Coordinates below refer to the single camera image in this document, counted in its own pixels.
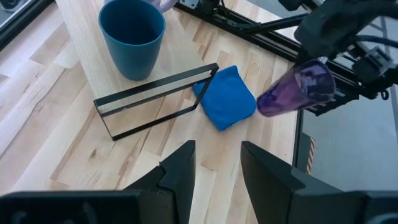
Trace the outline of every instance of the rectangular metal frame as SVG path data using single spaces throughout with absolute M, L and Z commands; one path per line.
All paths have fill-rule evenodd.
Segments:
M 114 93 L 112 95 L 108 95 L 108 96 L 104 96 L 102 98 L 98 98 L 98 99 L 94 100 L 94 105 L 95 105 L 95 108 L 96 108 L 99 116 L 102 119 L 102 122 L 104 123 L 104 125 L 106 127 L 106 130 L 108 131 L 109 135 L 111 136 L 112 140 L 116 141 L 118 139 L 124 138 L 126 136 L 129 136 L 131 134 L 137 133 L 137 132 L 142 131 L 144 129 L 153 127 L 156 124 L 163 123 L 165 121 L 168 121 L 170 119 L 176 118 L 176 117 L 178 117 L 180 115 L 183 115 L 185 113 L 188 113 L 188 112 L 193 111 L 194 109 L 196 109 L 197 106 L 199 105 L 199 103 L 201 102 L 201 99 L 203 98 L 203 95 L 206 93 L 206 90 L 209 87 L 209 85 L 210 85 L 211 81 L 213 80 L 213 77 L 216 74 L 216 72 L 218 71 L 218 69 L 219 69 L 219 67 L 218 67 L 217 63 L 212 63 L 212 64 L 209 64 L 209 65 L 205 65 L 205 66 L 202 66 L 202 67 L 199 67 L 199 68 L 195 68 L 195 69 L 192 69 L 192 70 L 189 70 L 189 71 L 186 71 L 186 72 L 182 72 L 182 73 L 178 73 L 178 74 L 175 74 L 175 75 L 171 75 L 169 77 L 162 78 L 160 80 L 156 80 L 156 81 L 153 81 L 153 82 L 150 82 L 150 83 L 146 83 L 146 84 L 143 84 L 141 86 L 130 88 L 128 90 L 124 90 L 124 91 L 121 91 L 121 92 L 118 92 L 118 93 Z M 166 91 L 166 92 L 163 92 L 163 93 L 159 93 L 157 95 L 145 98 L 143 100 L 139 100 L 137 102 L 134 102 L 134 103 L 131 103 L 131 104 L 116 108 L 116 109 L 111 110 L 111 111 L 107 111 L 105 113 L 101 113 L 100 110 L 98 109 L 98 107 L 106 105 L 108 103 L 112 103 L 114 101 L 121 100 L 123 98 L 127 98 L 127 97 L 130 97 L 132 95 L 136 95 L 138 93 L 142 93 L 144 91 L 148 91 L 148 90 L 151 90 L 151 89 L 154 89 L 154 88 L 157 88 L 157 87 L 160 87 L 160 86 L 164 86 L 164 85 L 167 85 L 167 84 L 179 81 L 179 80 L 183 80 L 183 79 L 186 79 L 188 77 L 192 77 L 194 75 L 198 75 L 198 74 L 205 73 L 205 72 L 208 72 L 208 71 L 210 71 L 210 77 L 201 79 L 199 81 L 195 81 L 195 82 L 192 82 L 192 83 L 188 83 L 186 85 L 182 85 L 182 86 L 174 88 L 172 90 L 169 90 L 169 91 Z M 182 110 L 177 111 L 177 112 L 174 112 L 172 114 L 169 114 L 169 115 L 164 116 L 162 118 L 156 119 L 156 120 L 151 121 L 149 123 L 143 124 L 143 125 L 138 126 L 136 128 L 130 129 L 130 130 L 125 131 L 123 133 L 117 134 L 115 136 L 113 136 L 111 134 L 111 131 L 109 130 L 108 125 L 106 125 L 106 122 L 105 122 L 104 118 L 109 116 L 109 115 L 118 113 L 118 112 L 120 112 L 122 110 L 126 110 L 128 108 L 132 108 L 132 107 L 141 105 L 143 103 L 147 103 L 149 101 L 158 99 L 158 98 L 163 97 L 163 96 L 167 96 L 167 95 L 175 93 L 177 91 L 184 90 L 184 89 L 186 89 L 188 87 L 191 87 L 191 86 L 199 84 L 199 83 L 205 83 L 205 84 L 204 84 L 200 94 L 197 96 L 197 100 L 195 101 L 193 106 L 190 106 L 188 108 L 182 109 Z

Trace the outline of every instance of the blue cloth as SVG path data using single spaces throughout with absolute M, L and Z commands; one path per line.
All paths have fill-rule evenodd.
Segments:
M 203 86 L 204 83 L 193 86 L 196 96 Z M 244 84 L 236 66 L 217 72 L 200 103 L 219 131 L 250 117 L 256 110 L 256 99 Z

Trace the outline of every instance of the purple plastic cup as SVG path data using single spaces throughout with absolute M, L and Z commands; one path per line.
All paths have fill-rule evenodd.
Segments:
M 260 114 L 271 117 L 333 99 L 335 81 L 318 60 L 293 66 L 257 99 Z

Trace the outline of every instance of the light wood surface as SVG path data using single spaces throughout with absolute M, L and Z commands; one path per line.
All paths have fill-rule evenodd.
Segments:
M 277 19 L 247 1 L 226 4 L 257 21 Z M 206 22 L 173 13 L 185 30 L 185 40 L 192 42 L 204 63 L 217 62 L 221 68 L 237 65 L 254 96 L 290 66 Z M 57 5 L 51 4 L 0 52 L 0 193 L 122 189 L 194 139 L 197 176 L 190 223 L 256 223 L 239 161 L 241 141 L 251 141 L 292 162 L 296 112 L 274 118 L 256 112 L 218 132 L 198 107 L 112 142 L 93 106 L 85 68 L 67 27 Z M 291 36 L 293 30 L 281 32 Z M 112 119 L 123 126 L 143 117 L 159 118 L 194 100 L 188 89 L 148 106 L 156 110 L 141 108 L 140 116 L 133 112 Z
M 152 73 L 143 81 L 128 80 L 120 74 L 114 65 L 98 24 L 98 14 L 104 5 L 104 1 L 57 0 L 57 4 L 75 44 L 77 53 L 81 58 L 81 65 L 95 98 L 108 96 L 204 65 L 193 48 L 191 41 L 182 38 L 185 35 L 184 29 L 178 22 L 173 10 L 169 10 L 164 13 L 166 31 L 158 60 Z M 100 106 L 99 109 L 104 113 L 209 76 L 209 73 L 204 73 L 186 78 L 179 82 L 131 96 L 127 99 Z

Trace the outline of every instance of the black frame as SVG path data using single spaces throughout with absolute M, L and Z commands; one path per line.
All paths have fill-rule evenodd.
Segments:
M 21 33 L 54 0 L 30 0 L 0 27 L 0 51 Z
M 199 68 L 194 68 L 194 69 L 186 71 L 186 72 L 182 72 L 182 73 L 178 73 L 178 74 L 175 74 L 175 75 L 171 75 L 169 77 L 165 77 L 165 78 L 162 78 L 160 80 L 156 80 L 156 81 L 153 81 L 153 82 L 150 82 L 150 83 L 146 83 L 146 84 L 143 84 L 141 86 L 137 86 L 137 87 L 134 87 L 134 88 L 130 88 L 128 90 L 124 90 L 124 91 L 121 91 L 121 92 L 118 92 L 118 93 L 114 93 L 112 95 L 108 95 L 108 96 L 104 96 L 102 98 L 98 98 L 98 99 L 94 100 L 94 105 L 95 105 L 95 108 L 96 108 L 99 116 L 102 119 L 102 122 L 104 123 L 104 125 L 106 127 L 106 130 L 108 131 L 109 135 L 111 136 L 112 140 L 116 141 L 118 139 L 121 139 L 121 138 L 124 138 L 126 136 L 132 135 L 132 134 L 137 133 L 139 131 L 142 131 L 144 129 L 153 127 L 156 124 L 163 123 L 165 121 L 168 121 L 170 119 L 176 118 L 176 117 L 178 117 L 180 115 L 183 115 L 185 113 L 188 113 L 190 111 L 195 110 L 198 107 L 199 103 L 201 102 L 201 99 L 203 98 L 203 95 L 206 93 L 206 90 L 209 87 L 209 85 L 210 85 L 211 81 L 213 80 L 213 77 L 216 74 L 216 72 L 218 71 L 218 69 L 219 69 L 219 67 L 218 67 L 217 63 L 212 63 L 212 64 L 205 65 L 205 66 L 202 66 L 202 67 L 199 67 Z M 182 85 L 180 87 L 171 89 L 171 90 L 166 91 L 164 93 L 159 93 L 158 95 L 154 95 L 154 96 L 145 98 L 143 100 L 139 100 L 139 101 L 137 101 L 135 103 L 131 103 L 129 105 L 125 105 L 125 106 L 122 106 L 120 108 L 116 108 L 114 110 L 111 110 L 111 111 L 108 111 L 108 112 L 105 112 L 105 113 L 101 113 L 100 109 L 98 108 L 98 107 L 100 107 L 102 105 L 106 105 L 108 103 L 112 103 L 114 101 L 121 100 L 123 98 L 127 98 L 129 96 L 132 96 L 132 95 L 135 95 L 135 94 L 138 94 L 138 93 L 142 93 L 144 91 L 148 91 L 148 90 L 151 90 L 151 89 L 154 89 L 154 88 L 157 88 L 157 87 L 160 87 L 160 86 L 164 86 L 166 84 L 173 83 L 173 82 L 176 82 L 176 81 L 179 81 L 179 80 L 183 80 L 183 79 L 186 79 L 188 77 L 192 77 L 194 75 L 202 74 L 202 73 L 205 73 L 205 72 L 208 72 L 208 71 L 210 71 L 210 76 L 207 77 L 207 78 L 203 78 L 203 79 L 201 79 L 199 81 L 195 81 L 193 83 Z M 141 105 L 143 103 L 147 103 L 149 101 L 158 99 L 158 98 L 163 97 L 163 96 L 167 96 L 167 95 L 175 93 L 177 91 L 184 90 L 184 89 L 186 89 L 188 87 L 191 87 L 191 86 L 199 84 L 199 83 L 205 83 L 205 84 L 204 84 L 200 94 L 197 96 L 197 100 L 195 101 L 193 106 L 190 106 L 188 108 L 182 109 L 182 110 L 177 111 L 177 112 L 174 112 L 172 114 L 169 114 L 169 115 L 164 116 L 162 118 L 156 119 L 156 120 L 151 121 L 149 123 L 143 124 L 143 125 L 138 126 L 136 128 L 130 129 L 130 130 L 125 131 L 123 133 L 117 134 L 115 136 L 113 136 L 111 134 L 111 131 L 109 130 L 108 126 L 106 125 L 106 122 L 105 122 L 104 118 L 109 116 L 109 115 L 118 113 L 118 112 L 120 112 L 122 110 L 126 110 L 128 108 L 132 108 L 132 107 Z

